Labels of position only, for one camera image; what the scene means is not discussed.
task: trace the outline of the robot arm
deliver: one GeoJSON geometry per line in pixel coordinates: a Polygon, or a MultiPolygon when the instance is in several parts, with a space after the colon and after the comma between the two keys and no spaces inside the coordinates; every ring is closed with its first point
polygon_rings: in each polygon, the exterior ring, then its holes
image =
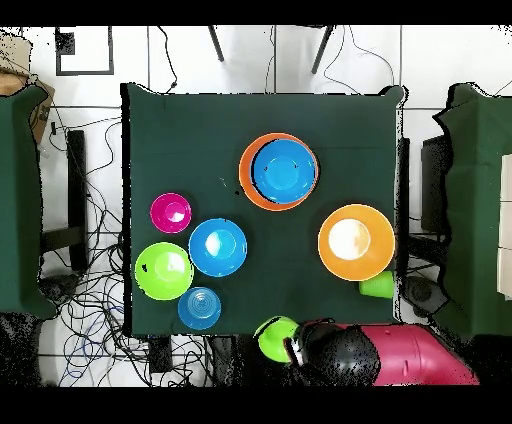
{"type": "Polygon", "coordinates": [[[462,359],[420,325],[317,321],[300,326],[285,347],[293,363],[326,384],[479,384],[462,359]]]}

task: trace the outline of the green cup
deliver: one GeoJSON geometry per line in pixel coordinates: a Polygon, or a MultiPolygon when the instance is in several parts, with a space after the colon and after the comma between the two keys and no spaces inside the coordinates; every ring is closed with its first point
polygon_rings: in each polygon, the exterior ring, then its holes
{"type": "MultiPolygon", "coordinates": [[[[263,354],[273,361],[287,363],[290,362],[290,358],[286,353],[284,347],[284,339],[291,338],[295,334],[295,330],[299,324],[287,317],[274,317],[279,318],[276,322],[270,324],[263,333],[258,337],[258,344],[263,354]]],[[[254,333],[258,334],[261,329],[268,324],[269,321],[274,318],[270,318],[265,321],[254,333]]]]}
{"type": "Polygon", "coordinates": [[[359,293],[365,296],[393,299],[394,292],[395,282],[391,271],[382,271],[369,280],[359,282],[359,293]]]}

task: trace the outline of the lime green bowl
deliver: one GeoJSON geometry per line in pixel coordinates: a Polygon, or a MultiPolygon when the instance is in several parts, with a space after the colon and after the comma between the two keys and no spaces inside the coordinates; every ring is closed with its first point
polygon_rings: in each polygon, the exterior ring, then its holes
{"type": "MultiPolygon", "coordinates": [[[[287,317],[279,318],[276,322],[270,324],[265,331],[259,336],[258,344],[263,354],[273,361],[287,363],[290,358],[284,347],[284,339],[292,338],[299,324],[287,317]]],[[[270,318],[258,327],[255,335],[272,319],[270,318]]]]}
{"type": "Polygon", "coordinates": [[[172,243],[155,243],[146,247],[135,262],[135,279],[151,299],[173,300],[192,284],[194,267],[188,254],[172,243]]]}

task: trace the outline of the orange bowl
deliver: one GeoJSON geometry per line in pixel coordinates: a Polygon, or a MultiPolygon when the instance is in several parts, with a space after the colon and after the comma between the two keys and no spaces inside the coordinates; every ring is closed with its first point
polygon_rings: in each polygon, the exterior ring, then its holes
{"type": "Polygon", "coordinates": [[[389,265],[395,235],[387,218],[366,205],[334,211],[318,233],[318,253],[326,268],[348,281],[375,277],[389,265]]]}
{"type": "Polygon", "coordinates": [[[245,149],[242,158],[240,159],[240,163],[238,165],[238,179],[240,180],[240,185],[242,186],[245,195],[249,198],[251,202],[253,202],[256,206],[259,206],[260,208],[266,209],[268,211],[278,212],[278,211],[285,211],[287,209],[291,209],[298,204],[302,203],[313,191],[315,188],[316,182],[318,181],[318,162],[316,160],[315,155],[311,151],[311,149],[301,140],[299,140],[297,137],[294,137],[290,134],[285,133],[269,133],[262,135],[261,137],[258,137],[256,140],[254,140],[247,149],[245,149]],[[311,185],[311,188],[309,191],[299,200],[296,200],[295,202],[291,203],[284,203],[284,204],[278,204],[271,202],[270,200],[264,198],[258,191],[254,188],[252,181],[251,181],[251,165],[252,160],[256,153],[260,151],[260,149],[267,143],[270,143],[273,140],[284,138],[288,140],[296,141],[297,143],[300,143],[303,145],[311,154],[313,157],[313,160],[315,161],[315,180],[313,181],[313,184],[311,185]]]}

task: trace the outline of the pink bowl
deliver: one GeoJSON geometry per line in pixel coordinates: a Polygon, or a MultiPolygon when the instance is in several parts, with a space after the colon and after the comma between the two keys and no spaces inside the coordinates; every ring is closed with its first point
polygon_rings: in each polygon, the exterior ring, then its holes
{"type": "Polygon", "coordinates": [[[149,214],[154,226],[168,234],[183,231],[192,218],[192,210],[187,199],[176,193],[158,196],[151,205],[149,214]]]}

